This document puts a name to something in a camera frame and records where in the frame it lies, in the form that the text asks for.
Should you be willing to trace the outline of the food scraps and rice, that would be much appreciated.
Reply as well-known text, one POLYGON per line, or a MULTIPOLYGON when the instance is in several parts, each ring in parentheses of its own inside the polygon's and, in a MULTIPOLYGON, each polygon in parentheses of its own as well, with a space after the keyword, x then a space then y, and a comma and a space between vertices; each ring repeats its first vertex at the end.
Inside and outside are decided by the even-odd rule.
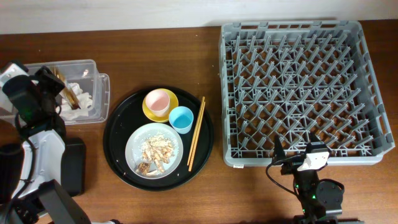
POLYGON ((148 177, 163 174, 163 165, 170 162, 173 151, 171 140, 163 134, 147 138, 141 144, 142 162, 137 165, 136 172, 148 177))

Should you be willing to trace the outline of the grey plate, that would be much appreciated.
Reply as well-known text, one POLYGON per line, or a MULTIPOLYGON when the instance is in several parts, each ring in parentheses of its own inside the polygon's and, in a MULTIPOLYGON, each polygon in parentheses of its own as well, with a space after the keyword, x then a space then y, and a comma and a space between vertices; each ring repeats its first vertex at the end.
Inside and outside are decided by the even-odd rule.
POLYGON ((149 123, 135 130, 127 141, 125 148, 125 158, 129 168, 143 179, 161 179, 171 174, 180 164, 183 157, 183 142, 180 135, 170 126, 161 123, 149 123), (155 176, 144 176, 136 172, 137 165, 142 162, 141 144, 149 137, 156 134, 163 134, 170 139, 174 147, 173 155, 168 164, 164 164, 165 172, 155 176))

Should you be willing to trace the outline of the brown snack wrapper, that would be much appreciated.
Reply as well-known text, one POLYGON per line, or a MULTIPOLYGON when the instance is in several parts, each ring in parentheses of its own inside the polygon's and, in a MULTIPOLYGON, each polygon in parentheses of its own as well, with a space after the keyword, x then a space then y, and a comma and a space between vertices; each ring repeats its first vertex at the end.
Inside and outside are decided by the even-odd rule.
POLYGON ((62 90, 62 93, 65 99, 68 101, 68 104, 71 106, 71 109, 73 110, 80 109, 79 100, 76 94, 73 92, 71 86, 68 84, 65 76, 60 73, 60 70, 57 67, 53 68, 53 73, 65 85, 65 88, 62 90))

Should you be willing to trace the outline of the wooden chopstick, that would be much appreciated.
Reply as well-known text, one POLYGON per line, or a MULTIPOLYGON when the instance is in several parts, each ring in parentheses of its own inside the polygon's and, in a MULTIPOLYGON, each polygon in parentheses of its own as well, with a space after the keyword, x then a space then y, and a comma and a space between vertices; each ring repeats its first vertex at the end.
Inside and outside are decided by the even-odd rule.
POLYGON ((190 151, 190 158, 188 160, 188 171, 191 172, 192 171, 192 167, 193 167, 193 161, 195 158, 195 152, 196 152, 196 148, 197 148, 197 143, 198 143, 198 138, 200 135, 200 129, 201 129, 201 123, 203 120, 203 114, 204 114, 204 110, 205 110, 205 97, 202 98, 202 103, 201 103, 201 107, 200 107, 200 111, 198 114, 198 118, 197 118, 197 123, 195 126, 195 132, 193 135, 193 139, 192 139, 192 146, 191 146, 191 151, 190 151))
POLYGON ((188 155, 188 161, 187 161, 187 166, 188 166, 188 171, 190 172, 192 169, 192 159, 194 158, 194 150, 195 150, 195 146, 197 144, 197 139, 198 139, 198 133, 200 132, 200 122, 202 120, 202 116, 203 116, 203 110, 205 108, 205 97, 203 96, 201 99, 201 105, 200 105, 200 109, 198 112, 198 116, 197 116, 197 121, 195 124, 195 129, 194 129, 194 133, 193 133, 193 137, 192 137, 192 143, 190 146, 190 152, 188 155))

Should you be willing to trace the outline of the pink cup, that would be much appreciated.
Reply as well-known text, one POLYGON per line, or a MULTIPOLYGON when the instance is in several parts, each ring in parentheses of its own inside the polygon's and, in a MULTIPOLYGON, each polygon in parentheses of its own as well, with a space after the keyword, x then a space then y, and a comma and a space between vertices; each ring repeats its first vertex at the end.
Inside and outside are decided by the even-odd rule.
POLYGON ((165 90, 152 90, 147 94, 145 104, 153 115, 163 117, 170 108, 170 97, 165 90))

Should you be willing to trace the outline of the blue cup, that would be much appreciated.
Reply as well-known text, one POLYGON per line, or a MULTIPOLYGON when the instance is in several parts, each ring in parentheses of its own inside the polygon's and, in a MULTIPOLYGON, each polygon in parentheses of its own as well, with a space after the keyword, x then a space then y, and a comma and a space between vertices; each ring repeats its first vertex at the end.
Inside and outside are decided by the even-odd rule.
POLYGON ((187 134, 193 124, 193 113, 185 106, 174 108, 169 114, 169 123, 179 134, 187 134))

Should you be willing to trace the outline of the white tissue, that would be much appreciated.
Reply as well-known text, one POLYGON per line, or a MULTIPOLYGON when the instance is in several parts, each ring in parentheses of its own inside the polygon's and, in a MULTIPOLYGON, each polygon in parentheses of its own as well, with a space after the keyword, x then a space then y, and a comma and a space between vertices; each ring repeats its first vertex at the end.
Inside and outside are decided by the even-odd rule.
POLYGON ((70 106, 68 100, 64 97, 63 93, 61 96, 61 113, 60 116, 64 120, 74 120, 79 117, 87 117, 89 109, 93 104, 92 96, 88 92, 83 92, 78 83, 69 83, 69 86, 72 88, 74 94, 76 95, 79 101, 78 109, 73 110, 70 106))

